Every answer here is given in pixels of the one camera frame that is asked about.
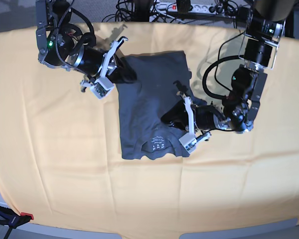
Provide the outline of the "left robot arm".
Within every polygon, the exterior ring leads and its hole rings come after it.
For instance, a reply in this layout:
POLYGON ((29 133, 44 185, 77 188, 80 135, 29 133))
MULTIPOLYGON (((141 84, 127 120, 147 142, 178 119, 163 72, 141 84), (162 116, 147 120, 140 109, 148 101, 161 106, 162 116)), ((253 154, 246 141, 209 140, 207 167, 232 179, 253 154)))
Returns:
POLYGON ((212 63, 202 77, 202 87, 207 96, 220 100, 221 107, 213 104, 197 104, 183 89, 177 95, 181 100, 162 118, 169 127, 185 132, 180 138, 184 146, 194 146, 200 140, 208 140, 212 130, 249 132, 260 107, 260 97, 265 86, 268 64, 274 64, 286 19, 292 12, 293 0, 253 0, 250 7, 232 8, 227 0, 221 0, 209 8, 210 12, 232 16, 245 23, 242 32, 247 44, 243 54, 219 58, 212 63), (207 77, 221 63, 243 60, 233 73, 229 95, 219 95, 207 87, 207 77))

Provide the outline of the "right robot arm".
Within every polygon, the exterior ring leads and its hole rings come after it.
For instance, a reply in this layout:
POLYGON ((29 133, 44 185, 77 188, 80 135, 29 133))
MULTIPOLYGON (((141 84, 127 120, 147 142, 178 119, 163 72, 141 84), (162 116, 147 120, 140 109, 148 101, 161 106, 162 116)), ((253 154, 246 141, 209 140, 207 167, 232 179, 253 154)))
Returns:
POLYGON ((97 48, 92 23, 72 5, 66 0, 35 2, 38 61, 52 69, 84 74, 81 92, 90 89, 98 99, 110 93, 115 84, 134 83, 134 70, 117 55, 128 38, 112 41, 108 50, 97 48))

